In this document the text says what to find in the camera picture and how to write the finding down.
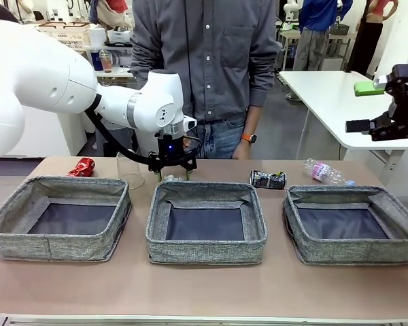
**plastic water bottle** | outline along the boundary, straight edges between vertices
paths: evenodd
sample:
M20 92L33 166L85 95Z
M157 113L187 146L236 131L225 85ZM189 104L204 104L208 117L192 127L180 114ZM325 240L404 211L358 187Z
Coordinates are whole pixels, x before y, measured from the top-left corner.
M355 185L354 181L343 178L340 171L312 158L304 162L304 169L313 179L329 185Z

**fabric storage bin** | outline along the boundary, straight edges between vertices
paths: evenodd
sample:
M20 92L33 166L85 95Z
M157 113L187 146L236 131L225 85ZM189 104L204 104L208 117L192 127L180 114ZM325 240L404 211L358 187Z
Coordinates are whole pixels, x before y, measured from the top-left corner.
M107 261L129 215L126 181L36 177L0 208L0 257Z
M349 26L344 24L332 24L329 33L331 35L347 35L349 33Z
M284 216L306 264L408 264L408 210L382 187L286 190Z
M258 264L267 230L256 190L244 183L159 183L146 228L150 261Z

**hand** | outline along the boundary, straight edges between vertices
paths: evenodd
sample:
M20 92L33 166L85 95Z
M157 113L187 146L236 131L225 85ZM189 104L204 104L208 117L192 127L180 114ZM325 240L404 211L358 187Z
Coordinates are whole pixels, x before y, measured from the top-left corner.
M249 160L250 158L251 158L251 145L247 141L242 139L233 153L233 159Z
M183 138L183 149L188 148L191 143L192 143L192 141L190 139Z

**basket rim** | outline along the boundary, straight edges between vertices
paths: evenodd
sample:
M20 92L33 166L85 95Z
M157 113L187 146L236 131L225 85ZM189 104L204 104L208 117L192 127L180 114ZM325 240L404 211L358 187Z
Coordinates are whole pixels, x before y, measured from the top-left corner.
M258 222L261 224L263 227L263 235L260 239L258 240L221 240L221 241L215 241L215 240L156 240L153 239L153 237L150 236L150 222L152 219L152 210L151 208L154 207L154 203L156 201L156 195L157 191L164 185L166 184L177 184L177 185L182 185L185 182L188 184L206 184L206 185L242 185L246 188L249 188L252 190L252 196L254 199L257 201L257 203L260 205L260 198L258 197L256 188L253 185L250 185L249 183L242 183L242 182L225 182L225 181L162 181L158 183L156 186L156 189L154 190L154 194L151 200L151 206L150 206L150 212L148 213L148 220L147 220L147 226L145 228L145 237L146 240L151 243L151 244L156 244L156 245L261 245L266 243L268 233L267 233L267 227L265 223L265 218L263 217L263 211L261 209L261 206L258 206L258 212L259 216L257 217Z
M290 210L292 211L292 214L294 215L294 218L296 219L296 222L299 224L301 228L301 232L303 236L307 237L311 242L317 242L320 244L326 244L326 243L381 243L381 244L390 244L390 243L395 243L395 244L408 244L408 239L321 239L321 238L315 238L313 236L310 236L307 233L307 230L304 228L304 225L299 218L299 214L296 214L295 211L297 210L296 206L294 205L294 202L292 198L290 197L290 192L293 189L299 189L299 188L309 188L313 189L316 188L318 191L326 191L329 187L333 187L336 191L343 192L347 190L353 190L353 191L362 191L364 188L365 191L369 190L380 190L386 193L387 196L389 196L393 203L397 204L399 209L403 210L405 214L408 214L408 209L404 207L398 200L395 198L386 188L381 187L381 186L376 186L376 185L356 185L356 186L346 186L346 185L292 185L286 189L286 198Z
M105 229L103 231L101 231L98 234L88 234L88 235L84 235L84 234L20 234L20 233L2 233L0 232L0 237L1 238L45 238L45 239L54 239L54 238L60 238L60 239L64 239L64 238L70 238L70 239L74 239L74 238L79 238L79 239L96 239L96 238L100 238L102 237L107 231L108 229L111 227L111 225L114 222L114 217L118 214L118 211L120 209L120 205L124 202L124 199L126 198L126 196L128 195L129 192L129 184L127 183L127 181L122 180L122 179L111 179L111 178L96 178L96 177L66 177L66 176L48 176L48 175L42 175L42 176L38 176L38 177L32 177L29 178L25 181L23 181L23 183L21 183L18 188L8 197L8 199L3 203L3 205L0 208L0 213L5 209L5 207L10 204L10 202L12 201L12 198L14 196L16 196L17 194L21 193L27 186L29 186L30 183L34 183L37 180L43 180L43 179L51 179L51 180L60 180L60 181L65 181L65 180L70 180L70 179L77 179L80 181L84 181L85 183L88 183L87 181L98 181L98 182L116 182L118 183L118 185L123 185L124 189L122 190L121 196L118 199L118 203L115 206L114 212L112 213L112 216L110 217L109 222L107 223Z

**orange watch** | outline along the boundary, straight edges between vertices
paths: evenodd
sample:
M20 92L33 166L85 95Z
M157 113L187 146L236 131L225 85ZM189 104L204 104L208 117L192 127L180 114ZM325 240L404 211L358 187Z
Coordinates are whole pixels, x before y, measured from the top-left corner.
M254 144L257 141L257 136L255 134L242 134L242 139L249 144Z

